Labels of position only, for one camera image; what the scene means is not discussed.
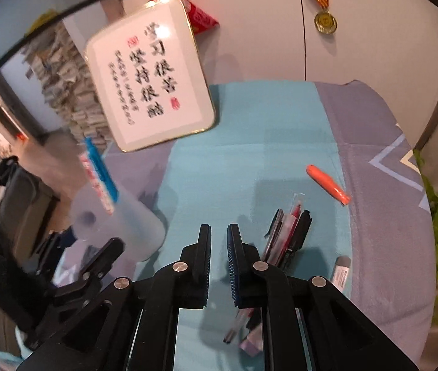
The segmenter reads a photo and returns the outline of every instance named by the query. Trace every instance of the pile of pens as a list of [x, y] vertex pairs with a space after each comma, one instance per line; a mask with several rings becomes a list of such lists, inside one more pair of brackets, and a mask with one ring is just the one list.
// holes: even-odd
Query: pile of pens
[[[302, 247], [309, 231], [310, 212], [302, 211], [303, 194], [295, 194], [289, 213], [278, 209], [265, 235], [267, 244], [261, 260], [286, 271], [295, 253]], [[240, 309], [231, 329], [223, 342], [229, 344], [233, 338], [246, 327], [250, 332], [240, 343], [240, 347], [251, 356], [262, 351], [262, 327], [260, 324], [260, 309]]]

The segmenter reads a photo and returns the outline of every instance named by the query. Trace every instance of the gray eraser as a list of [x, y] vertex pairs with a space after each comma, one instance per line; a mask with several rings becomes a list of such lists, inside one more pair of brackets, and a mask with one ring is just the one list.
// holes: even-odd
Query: gray eraser
[[347, 257], [346, 255], [342, 255], [341, 257], [338, 257], [336, 260], [336, 266], [339, 267], [350, 267], [351, 266], [351, 259]]

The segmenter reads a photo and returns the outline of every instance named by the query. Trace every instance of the white cabinet door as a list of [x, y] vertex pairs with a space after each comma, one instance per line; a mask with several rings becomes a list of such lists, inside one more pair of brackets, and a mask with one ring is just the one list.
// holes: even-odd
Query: white cabinet door
[[334, 36], [315, 29], [314, 0], [303, 8], [307, 80], [365, 82], [413, 146], [438, 100], [438, 8], [428, 0], [330, 0]]
[[[305, 78], [300, 0], [190, 0], [220, 23], [197, 36], [208, 83]], [[131, 14], [148, 0], [124, 0]]]

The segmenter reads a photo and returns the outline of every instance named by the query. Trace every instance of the blue fabric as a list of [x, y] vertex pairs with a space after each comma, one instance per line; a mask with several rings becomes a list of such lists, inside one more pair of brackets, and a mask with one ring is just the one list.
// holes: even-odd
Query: blue fabric
[[[337, 144], [312, 83], [289, 81], [230, 83], [211, 87], [220, 121], [210, 131], [176, 141], [156, 208], [168, 226], [158, 256], [140, 278], [179, 258], [196, 242], [200, 224], [212, 227], [212, 258], [207, 307], [181, 310], [175, 369], [245, 369], [262, 367], [262, 356], [241, 353], [237, 341], [222, 338], [236, 315], [231, 299], [226, 228], [238, 223], [244, 242], [259, 250], [277, 210], [288, 210], [293, 194], [305, 193], [313, 218], [303, 253], [292, 274], [308, 279], [330, 277], [339, 255], [351, 257], [350, 218], [306, 174], [314, 164], [344, 187]], [[351, 281], [345, 294], [349, 295]]]

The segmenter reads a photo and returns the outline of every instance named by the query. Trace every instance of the orange marker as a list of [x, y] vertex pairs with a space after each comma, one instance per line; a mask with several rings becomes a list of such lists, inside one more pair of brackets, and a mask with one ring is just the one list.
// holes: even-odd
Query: orange marker
[[347, 205], [350, 203], [351, 198], [346, 195], [343, 189], [338, 186], [334, 182], [334, 180], [326, 173], [324, 173], [321, 169], [314, 166], [313, 164], [309, 164], [307, 166], [307, 174], [313, 178], [319, 186], [325, 189], [330, 195], [336, 198], [343, 205]]

